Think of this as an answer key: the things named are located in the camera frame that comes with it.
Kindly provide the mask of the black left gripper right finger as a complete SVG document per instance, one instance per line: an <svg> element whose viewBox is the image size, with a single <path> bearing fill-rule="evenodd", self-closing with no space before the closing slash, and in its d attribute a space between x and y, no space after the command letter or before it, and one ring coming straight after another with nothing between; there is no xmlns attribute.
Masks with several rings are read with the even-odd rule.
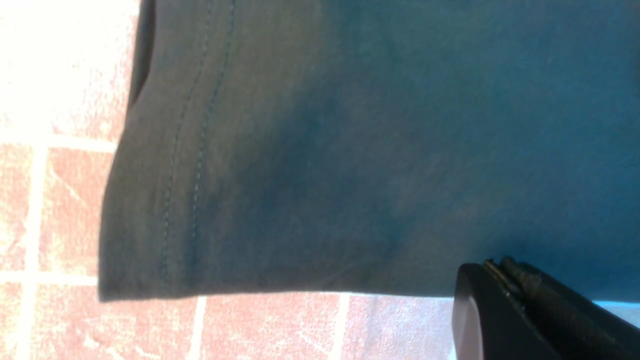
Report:
<svg viewBox="0 0 640 360"><path fill-rule="evenodd" d="M504 257L482 266L496 275L538 333L565 360L638 360L639 328L541 269Z"/></svg>

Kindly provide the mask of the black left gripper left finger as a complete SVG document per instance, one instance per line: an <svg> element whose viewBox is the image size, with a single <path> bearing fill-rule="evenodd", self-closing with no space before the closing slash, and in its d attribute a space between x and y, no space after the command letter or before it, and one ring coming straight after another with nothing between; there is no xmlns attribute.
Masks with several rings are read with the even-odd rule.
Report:
<svg viewBox="0 0 640 360"><path fill-rule="evenodd" d="M451 329L457 360L556 358L528 318L521 289L494 262L458 268Z"/></svg>

